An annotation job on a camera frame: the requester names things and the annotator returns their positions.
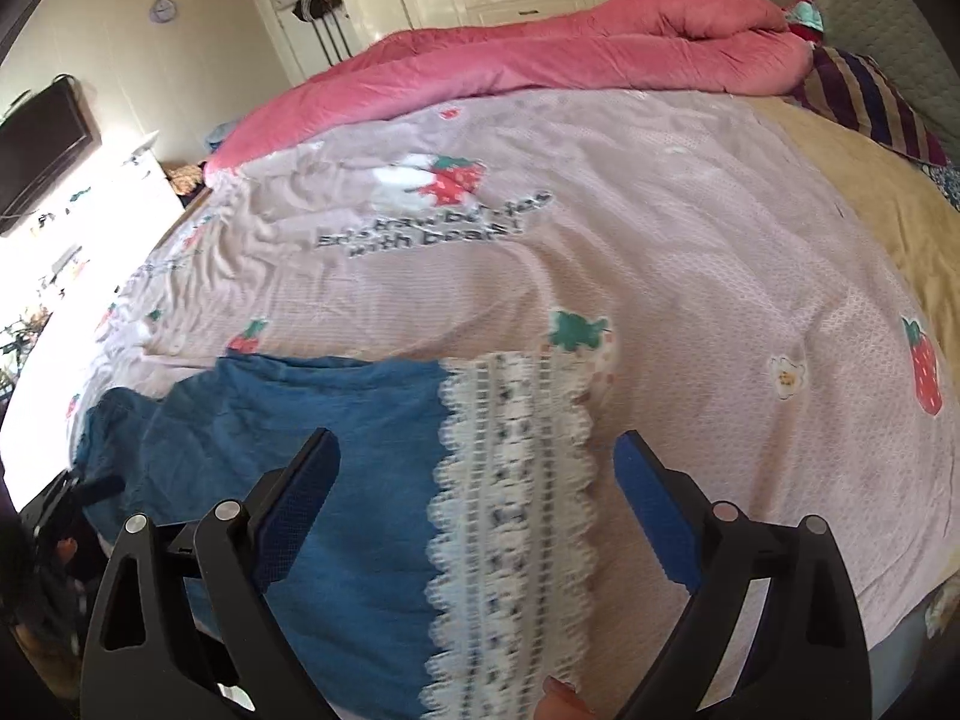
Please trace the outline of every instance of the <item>metal screw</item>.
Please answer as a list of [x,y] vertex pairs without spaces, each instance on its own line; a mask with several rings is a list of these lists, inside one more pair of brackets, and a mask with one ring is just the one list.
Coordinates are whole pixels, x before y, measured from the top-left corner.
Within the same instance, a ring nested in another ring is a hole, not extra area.
[[810,517],[806,519],[806,529],[810,531],[810,533],[816,533],[817,536],[822,536],[824,533],[827,533],[827,520],[818,517],[817,514],[811,514]]
[[213,514],[216,515],[217,519],[223,522],[229,522],[229,520],[232,520],[237,514],[240,514],[240,504],[236,501],[224,501],[222,504],[219,504]]
[[127,520],[124,526],[127,533],[139,533],[147,527],[147,518],[143,514],[133,514],[133,517]]
[[713,516],[721,522],[735,522],[740,517],[739,509],[727,501],[713,504]]

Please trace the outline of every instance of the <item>gray headboard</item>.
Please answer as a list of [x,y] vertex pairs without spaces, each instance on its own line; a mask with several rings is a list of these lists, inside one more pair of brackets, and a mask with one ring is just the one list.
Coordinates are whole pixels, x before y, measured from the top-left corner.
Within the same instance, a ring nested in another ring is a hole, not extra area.
[[960,164],[960,77],[913,1],[814,1],[824,16],[826,42],[872,57]]

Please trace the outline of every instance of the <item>white wall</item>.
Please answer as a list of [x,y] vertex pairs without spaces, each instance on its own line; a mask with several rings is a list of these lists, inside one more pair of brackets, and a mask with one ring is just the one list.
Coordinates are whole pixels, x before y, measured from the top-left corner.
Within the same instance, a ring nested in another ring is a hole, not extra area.
[[0,65],[0,115],[54,76],[80,79],[104,146],[123,151],[160,131],[164,161],[205,155],[203,137],[289,87],[253,0],[43,0]]

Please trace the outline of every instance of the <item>blue gripper pad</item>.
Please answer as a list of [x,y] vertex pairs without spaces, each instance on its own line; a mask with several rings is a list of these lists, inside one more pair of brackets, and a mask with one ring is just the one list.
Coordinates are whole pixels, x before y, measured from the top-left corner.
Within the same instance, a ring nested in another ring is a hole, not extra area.
[[293,473],[283,474],[277,482],[286,484],[256,529],[253,584],[260,592],[266,592],[268,584],[286,579],[340,472],[337,437],[325,431],[311,447],[316,438],[314,433],[304,445],[301,453],[305,451],[306,457],[298,457],[299,464],[292,464],[296,466]]
[[626,434],[613,447],[613,473],[667,579],[683,584],[692,595],[702,579],[700,540],[643,451]]

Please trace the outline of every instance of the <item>finger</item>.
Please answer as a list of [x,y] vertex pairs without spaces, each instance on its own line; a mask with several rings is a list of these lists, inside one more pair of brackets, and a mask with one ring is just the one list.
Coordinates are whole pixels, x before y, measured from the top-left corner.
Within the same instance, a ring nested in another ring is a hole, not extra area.
[[58,541],[56,543],[56,556],[59,557],[59,561],[64,565],[67,565],[73,556],[77,554],[77,540],[75,538],[64,538],[63,541]]
[[547,677],[534,720],[593,720],[593,712],[570,685]]

